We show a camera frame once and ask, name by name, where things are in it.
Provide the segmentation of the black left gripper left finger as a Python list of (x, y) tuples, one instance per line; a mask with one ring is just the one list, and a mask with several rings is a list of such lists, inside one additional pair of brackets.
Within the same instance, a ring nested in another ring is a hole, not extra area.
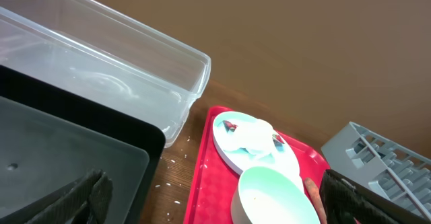
[(35, 214), (28, 223), (104, 223), (113, 195), (112, 180), (102, 170), (88, 172), (54, 203)]

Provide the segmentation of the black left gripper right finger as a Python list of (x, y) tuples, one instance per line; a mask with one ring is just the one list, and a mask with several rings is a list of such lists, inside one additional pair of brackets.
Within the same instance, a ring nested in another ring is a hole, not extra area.
[(323, 174), (319, 194), (328, 224), (430, 223), (334, 170)]

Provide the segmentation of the orange carrot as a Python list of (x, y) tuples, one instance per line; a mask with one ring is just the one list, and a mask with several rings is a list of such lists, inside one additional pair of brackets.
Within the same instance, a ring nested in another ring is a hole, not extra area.
[(315, 211), (317, 212), (319, 221), (321, 222), (321, 224), (327, 224), (327, 215), (319, 194), (319, 188), (317, 187), (315, 182), (310, 178), (306, 178), (304, 180), (304, 186), (308, 192), (310, 201)]

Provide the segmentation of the mint green bowl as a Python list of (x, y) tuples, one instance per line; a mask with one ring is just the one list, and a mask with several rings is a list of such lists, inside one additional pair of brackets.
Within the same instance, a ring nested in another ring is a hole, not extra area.
[(234, 224), (321, 223), (303, 190), (282, 173), (263, 166), (242, 172), (230, 213)]

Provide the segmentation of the white napkin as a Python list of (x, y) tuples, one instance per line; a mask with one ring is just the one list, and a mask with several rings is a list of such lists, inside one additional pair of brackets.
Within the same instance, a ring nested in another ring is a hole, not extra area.
[(264, 120), (242, 122), (234, 131), (234, 142), (251, 155), (258, 157), (271, 154), (274, 148), (273, 127)]

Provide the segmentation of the white round plate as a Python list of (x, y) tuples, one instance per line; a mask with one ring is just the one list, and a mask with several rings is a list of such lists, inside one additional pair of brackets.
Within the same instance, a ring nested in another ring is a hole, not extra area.
[(288, 145), (279, 133), (273, 130), (274, 148), (271, 154), (258, 157), (251, 155), (244, 148), (239, 148), (234, 142), (234, 132), (227, 132), (223, 120), (228, 120), (238, 126), (242, 122), (254, 122), (258, 120), (253, 116), (242, 112), (222, 112), (213, 120), (213, 142), (223, 159), (234, 172), (241, 174), (244, 170), (253, 166), (265, 166), (275, 169), (289, 178), (295, 185), (304, 191), (302, 179), (300, 177), (300, 165), (292, 148)]

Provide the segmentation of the red snack wrapper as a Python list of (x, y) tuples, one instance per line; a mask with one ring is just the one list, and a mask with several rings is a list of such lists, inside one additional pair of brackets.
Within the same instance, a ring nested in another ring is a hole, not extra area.
[(227, 132), (234, 132), (236, 130), (236, 128), (238, 127), (237, 124), (233, 124), (228, 120), (223, 120), (222, 122), (223, 122), (224, 127), (225, 127)]

